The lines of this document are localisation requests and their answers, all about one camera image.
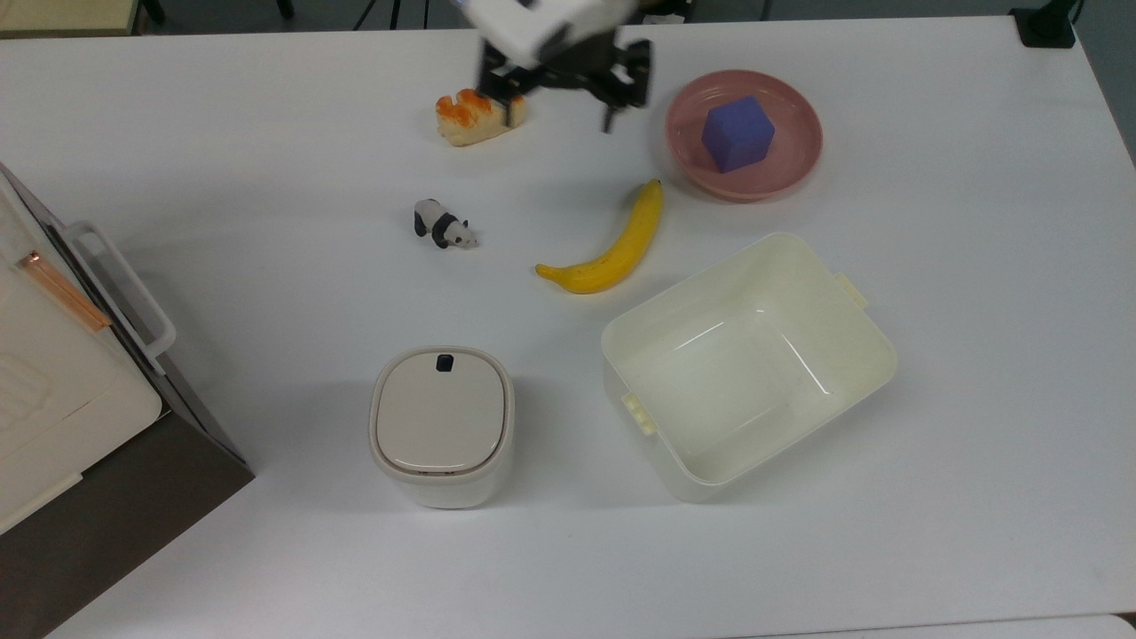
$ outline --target yellow banana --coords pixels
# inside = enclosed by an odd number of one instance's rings
[[[638,265],[662,216],[662,184],[652,180],[640,190],[627,226],[611,248],[575,266],[536,265],[536,274],[573,293],[596,293],[618,284]]]

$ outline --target pink bowl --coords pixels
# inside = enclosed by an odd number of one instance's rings
[[[766,159],[719,173],[702,146],[707,113],[745,96],[758,99],[774,123]],[[729,69],[703,75],[678,92],[667,110],[667,147],[683,173],[711,194],[751,202],[780,196],[804,180],[820,158],[820,118],[795,89],[755,70]]]

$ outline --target bread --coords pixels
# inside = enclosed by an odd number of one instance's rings
[[[434,113],[437,114],[437,132],[454,147],[466,147],[495,138],[525,122],[525,99],[513,99],[511,126],[504,125],[501,105],[482,98],[473,89],[458,91],[458,103],[443,96],[434,105]]]

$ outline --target purple cube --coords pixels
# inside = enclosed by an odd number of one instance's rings
[[[721,173],[766,159],[772,139],[774,123],[753,96],[710,109],[702,128],[702,146]]]

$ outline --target panda figurine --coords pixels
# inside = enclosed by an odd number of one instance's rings
[[[469,221],[458,222],[437,200],[421,200],[415,205],[415,233],[425,238],[428,233],[437,248],[449,246],[468,249],[477,246]]]

